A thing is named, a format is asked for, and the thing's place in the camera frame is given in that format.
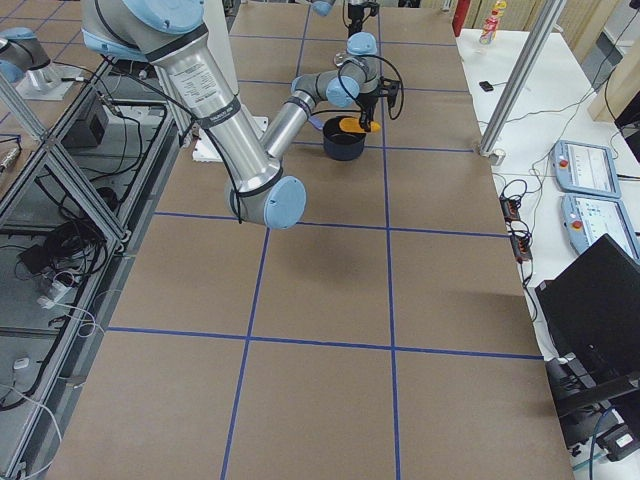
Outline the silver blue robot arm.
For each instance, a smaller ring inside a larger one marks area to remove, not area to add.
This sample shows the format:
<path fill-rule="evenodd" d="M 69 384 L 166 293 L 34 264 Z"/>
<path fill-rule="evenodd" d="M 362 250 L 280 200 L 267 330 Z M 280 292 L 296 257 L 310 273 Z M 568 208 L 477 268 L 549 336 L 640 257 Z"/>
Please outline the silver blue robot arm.
<path fill-rule="evenodd" d="M 327 16 L 334 5 L 335 0 L 312 0 L 312 9 L 320 16 Z M 379 13 L 380 4 L 370 0 L 347 0 L 341 1 L 342 20 L 347 28 L 348 36 L 352 36 L 362 31 L 364 23 Z"/>
<path fill-rule="evenodd" d="M 301 219 L 306 190 L 301 180 L 285 175 L 282 156 L 319 103 L 356 104 L 359 127 L 370 132 L 377 100 L 394 105 L 403 90 L 399 76 L 381 75 L 375 37 L 359 32 L 348 39 L 338 69 L 294 80 L 290 97 L 260 134 L 208 48 L 203 2 L 84 1 L 81 7 L 89 49 L 166 72 L 177 92 L 172 102 L 191 115 L 221 155 L 229 176 L 227 205 L 238 221 L 287 229 Z"/>

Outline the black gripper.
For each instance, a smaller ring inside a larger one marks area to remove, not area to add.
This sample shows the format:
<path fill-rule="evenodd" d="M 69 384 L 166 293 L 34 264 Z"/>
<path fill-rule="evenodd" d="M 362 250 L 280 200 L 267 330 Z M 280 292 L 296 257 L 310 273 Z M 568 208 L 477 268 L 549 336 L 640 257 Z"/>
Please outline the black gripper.
<path fill-rule="evenodd" d="M 358 119 L 359 128 L 362 131 L 377 131 L 379 127 L 374 123 L 376 105 L 380 99 L 385 99 L 389 118 L 397 119 L 403 109 L 403 81 L 379 77 L 373 83 L 373 89 L 366 93 L 360 93 L 357 104 L 360 108 Z"/>

